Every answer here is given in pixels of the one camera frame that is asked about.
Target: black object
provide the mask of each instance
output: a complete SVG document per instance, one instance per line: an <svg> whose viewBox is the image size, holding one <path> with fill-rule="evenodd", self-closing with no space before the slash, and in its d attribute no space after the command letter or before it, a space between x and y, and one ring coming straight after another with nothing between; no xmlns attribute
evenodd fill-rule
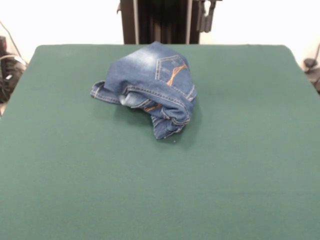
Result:
<svg viewBox="0 0 320 240"><path fill-rule="evenodd" d="M209 12L206 15L205 2L206 0L198 0L198 19L196 30L200 33L206 32L209 33L212 27L212 21L214 18L214 10L216 7L217 1L222 0L210 0Z"/></svg>
<svg viewBox="0 0 320 240"><path fill-rule="evenodd" d="M7 55L7 42L4 36L0 36L0 58ZM4 60L0 61L0 78L5 78L7 76L6 62Z"/></svg>
<svg viewBox="0 0 320 240"><path fill-rule="evenodd" d="M208 14L205 1L120 0L124 43L198 44L200 33L210 32L216 2L222 0L210 0Z"/></svg>
<svg viewBox="0 0 320 240"><path fill-rule="evenodd" d="M318 65L318 62L316 59L312 59L312 58L307 58L303 61L304 65L308 68L308 69L312 69L315 66Z"/></svg>

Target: black metal frame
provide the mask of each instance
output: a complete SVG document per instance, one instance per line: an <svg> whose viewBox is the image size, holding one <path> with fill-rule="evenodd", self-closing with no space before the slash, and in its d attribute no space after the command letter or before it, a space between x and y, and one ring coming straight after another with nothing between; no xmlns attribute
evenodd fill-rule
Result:
<svg viewBox="0 0 320 240"><path fill-rule="evenodd" d="M121 0L123 39L125 44L136 44L134 0Z"/></svg>
<svg viewBox="0 0 320 240"><path fill-rule="evenodd" d="M193 0L190 25L190 44L198 44L201 32L211 29L216 1L211 0L209 15L204 17L204 0ZM134 0L120 0L123 39L136 44ZM187 0L137 0L139 43L159 41L165 44L185 44L187 37Z"/></svg>

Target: faded denim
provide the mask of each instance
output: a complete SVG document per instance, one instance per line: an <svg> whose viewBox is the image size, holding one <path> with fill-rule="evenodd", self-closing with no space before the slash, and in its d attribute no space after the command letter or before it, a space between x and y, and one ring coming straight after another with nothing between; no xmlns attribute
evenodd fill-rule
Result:
<svg viewBox="0 0 320 240"><path fill-rule="evenodd" d="M90 94L149 113L154 135L162 139L189 123L197 92L187 59L154 42L112 63L106 80L94 84Z"/></svg>

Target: orange stitching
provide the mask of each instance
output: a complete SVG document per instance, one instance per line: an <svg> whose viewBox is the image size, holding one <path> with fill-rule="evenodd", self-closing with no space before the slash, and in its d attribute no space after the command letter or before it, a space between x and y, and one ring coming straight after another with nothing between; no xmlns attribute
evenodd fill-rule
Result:
<svg viewBox="0 0 320 240"><path fill-rule="evenodd" d="M183 64L182 66L178 66L175 67L172 71L172 76L170 78L170 80L166 83L168 86L172 86L172 83L174 81L175 76L182 70L182 69L186 69L187 65Z"/></svg>
<svg viewBox="0 0 320 240"><path fill-rule="evenodd" d="M149 111L151 111L151 110L153 110L153 109L160 108L160 107L162 107L162 105L161 105L161 104L158 104L157 106L151 106L151 107L145 108L144 110L145 110L146 112L149 112Z"/></svg>

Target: seam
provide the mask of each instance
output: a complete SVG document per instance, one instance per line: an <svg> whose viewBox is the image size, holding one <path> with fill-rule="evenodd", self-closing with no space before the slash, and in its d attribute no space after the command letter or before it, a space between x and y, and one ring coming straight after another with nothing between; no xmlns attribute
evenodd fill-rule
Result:
<svg viewBox="0 0 320 240"><path fill-rule="evenodd" d="M96 91L95 91L95 93L94 93L94 96L93 96L94 99L96 98L97 93L99 92L99 90L102 88L102 86L103 86L104 84L105 84L105 83L103 82L103 83L96 89Z"/></svg>
<svg viewBox="0 0 320 240"><path fill-rule="evenodd" d="M177 59L177 58L180 58L180 59L183 61L183 63L186 64L185 61L184 61L179 55L173 55L173 56L168 56L168 57L163 57L163 58L158 59L158 60L156 61L156 69L155 69L155 76L154 76L154 78L155 78L156 80L159 80L159 78L160 78L160 69L161 69L161 65L162 65L162 62L163 62L163 61L173 60L173 59Z"/></svg>
<svg viewBox="0 0 320 240"><path fill-rule="evenodd" d="M144 110L146 112L149 112L151 110L154 110L154 109L157 109L157 108L160 108L160 107L162 107L162 104L158 104L157 106L145 107Z"/></svg>
<svg viewBox="0 0 320 240"><path fill-rule="evenodd" d="M130 86L127 86L127 87L125 88L125 91L128 91L129 89L130 89L130 90L134 90L134 91L136 91L136 92L143 92L143 93L147 93L147 94L150 94L150 95L154 95L154 96L156 96L156 97L158 97L158 98L160 98L160 99L167 100L167 101L169 101L169 102L171 102L171 103L174 103L174 104L179 105L179 106L182 107L182 108L184 109L184 111L185 111L185 114L186 114L186 116L187 116L187 122L190 120L190 115L189 115L188 110L187 110L187 108L186 108L186 106L184 105L183 102L181 102L181 101L179 101L179 100L177 100L177 99L175 99L175 98L172 98L172 97L164 96L164 95L162 95L162 94L159 93L159 92L151 91L151 90L149 90L149 89L145 89L145 88L142 88L142 87L136 87L136 86L130 85Z"/></svg>
<svg viewBox="0 0 320 240"><path fill-rule="evenodd" d="M193 84L190 93L186 96L186 98L187 98L189 101L191 101L192 99L194 99L193 97L190 97L191 94L194 92L194 90L195 90L195 85Z"/></svg>
<svg viewBox="0 0 320 240"><path fill-rule="evenodd" d="M166 84L171 87L172 84L174 83L175 77L178 75L178 73L179 73L182 69L185 69L185 68L187 68L187 65L186 65L186 64L183 64L182 66L175 67L175 68L172 70L172 75L171 75L170 80L169 80Z"/></svg>
<svg viewBox="0 0 320 240"><path fill-rule="evenodd" d="M152 101L150 100L150 99L146 99L146 100L144 100L142 103L140 103L139 105L137 105L137 106L132 106L131 108L132 109L139 109L139 108L142 108L143 106L145 106L145 105L147 105L147 104L149 104L149 103L151 103Z"/></svg>
<svg viewBox="0 0 320 240"><path fill-rule="evenodd" d="M160 70L161 70L162 62L163 62L163 61L173 60L173 59L180 59L180 60L184 63L185 68L190 72L190 70L189 70L186 62L185 62L185 61L182 59L182 57L180 57L179 55L173 55L173 56L163 57L163 58L158 59L157 62L156 62L155 77L154 77L155 80L158 80L158 81L163 82L164 84L167 84L166 81L160 79ZM187 95L186 95L183 91L181 91L180 89L178 89L177 87L172 86L172 85L171 85L170 87L173 88L174 90L176 90L177 92L179 92L180 94L182 94L185 98L187 98Z"/></svg>

